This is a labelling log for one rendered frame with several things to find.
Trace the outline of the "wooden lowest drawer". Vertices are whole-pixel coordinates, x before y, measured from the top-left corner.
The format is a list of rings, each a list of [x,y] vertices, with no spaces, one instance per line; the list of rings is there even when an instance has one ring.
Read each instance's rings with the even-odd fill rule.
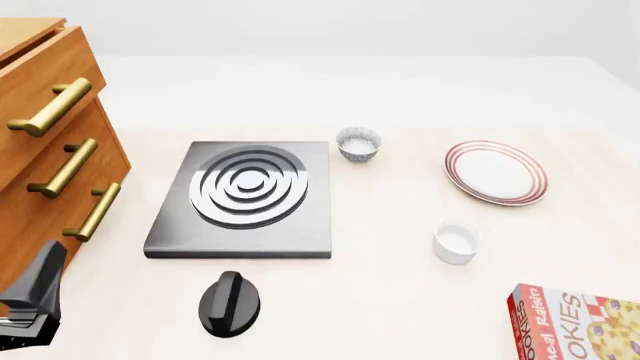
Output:
[[[79,144],[87,138],[98,147],[55,199],[27,191],[29,183],[45,183],[71,157],[66,144]],[[51,239],[61,242],[71,258],[81,246],[72,237],[62,236],[65,228],[80,227],[99,197],[92,189],[122,182],[128,163],[109,132],[60,134],[3,191],[0,191],[0,292],[27,269],[40,248]]]

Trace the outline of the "red printed cookies box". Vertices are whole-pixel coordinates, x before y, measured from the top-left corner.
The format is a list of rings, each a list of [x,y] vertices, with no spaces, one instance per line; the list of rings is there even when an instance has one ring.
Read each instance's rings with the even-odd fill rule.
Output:
[[[640,360],[640,303],[517,284],[507,305],[519,360]]]

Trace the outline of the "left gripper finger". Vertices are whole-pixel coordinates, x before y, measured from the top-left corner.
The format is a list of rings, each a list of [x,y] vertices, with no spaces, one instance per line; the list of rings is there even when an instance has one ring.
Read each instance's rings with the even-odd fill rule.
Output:
[[[0,294],[11,312],[60,312],[60,282],[67,250],[49,240],[30,266]]]

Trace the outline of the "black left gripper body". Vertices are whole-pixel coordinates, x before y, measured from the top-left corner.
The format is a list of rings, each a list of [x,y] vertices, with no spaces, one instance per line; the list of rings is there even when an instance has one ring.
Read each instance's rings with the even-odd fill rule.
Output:
[[[60,305],[45,302],[0,300],[7,305],[7,317],[0,317],[0,350],[49,346],[60,326]]]

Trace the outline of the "wooden middle drawer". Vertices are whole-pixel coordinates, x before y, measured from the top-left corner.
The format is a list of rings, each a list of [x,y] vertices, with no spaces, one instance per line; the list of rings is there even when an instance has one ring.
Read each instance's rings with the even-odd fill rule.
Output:
[[[28,191],[47,184],[64,164],[80,166],[54,198]],[[50,240],[71,258],[88,242],[130,170],[127,155],[99,100],[93,100],[0,191],[0,287],[17,278]]]

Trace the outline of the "white plate with red rings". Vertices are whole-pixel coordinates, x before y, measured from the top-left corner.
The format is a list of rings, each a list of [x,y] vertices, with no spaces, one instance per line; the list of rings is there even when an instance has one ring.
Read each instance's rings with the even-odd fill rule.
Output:
[[[466,140],[444,155],[446,176],[466,194],[500,206],[528,206],[542,200],[549,176],[532,155],[495,140]]]

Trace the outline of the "flat black stove plate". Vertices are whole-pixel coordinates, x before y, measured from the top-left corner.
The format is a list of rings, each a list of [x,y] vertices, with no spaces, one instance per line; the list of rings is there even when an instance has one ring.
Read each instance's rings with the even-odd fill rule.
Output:
[[[328,259],[329,144],[190,144],[143,245],[149,258]]]

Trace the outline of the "wooden drawer pulled out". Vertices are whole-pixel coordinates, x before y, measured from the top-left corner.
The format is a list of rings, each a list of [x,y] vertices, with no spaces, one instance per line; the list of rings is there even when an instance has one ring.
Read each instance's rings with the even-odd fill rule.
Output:
[[[32,119],[59,95],[54,88],[84,78],[90,91],[42,137],[11,130],[11,120]],[[84,32],[59,29],[56,35],[0,70],[0,190],[67,127],[106,85]]]

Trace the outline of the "wooden cabinet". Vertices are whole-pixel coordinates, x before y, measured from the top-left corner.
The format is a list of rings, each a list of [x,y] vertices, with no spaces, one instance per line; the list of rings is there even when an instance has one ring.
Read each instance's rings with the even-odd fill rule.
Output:
[[[62,18],[0,18],[0,70],[55,36],[57,30],[73,27],[78,26],[68,26]],[[91,101],[100,101],[99,93]]]

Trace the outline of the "patterned black and white bowl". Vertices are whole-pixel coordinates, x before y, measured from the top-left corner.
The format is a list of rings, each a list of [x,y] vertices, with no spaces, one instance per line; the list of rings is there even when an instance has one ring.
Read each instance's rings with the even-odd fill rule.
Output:
[[[336,135],[336,143],[341,155],[348,161],[364,163],[377,154],[382,138],[370,128],[344,128]]]

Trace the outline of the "small white ramekin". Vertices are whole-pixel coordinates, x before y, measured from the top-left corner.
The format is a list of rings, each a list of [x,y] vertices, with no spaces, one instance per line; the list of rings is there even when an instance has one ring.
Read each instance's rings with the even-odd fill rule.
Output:
[[[432,246],[436,257],[444,263],[463,266],[478,254],[480,234],[464,221],[447,219],[434,229]]]

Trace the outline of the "round black stove knob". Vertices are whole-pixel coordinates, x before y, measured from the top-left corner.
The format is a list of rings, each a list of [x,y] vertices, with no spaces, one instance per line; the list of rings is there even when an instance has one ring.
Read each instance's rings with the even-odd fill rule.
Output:
[[[254,284],[239,272],[226,271],[201,297],[198,316],[210,335],[233,338],[254,325],[260,309],[260,296]]]

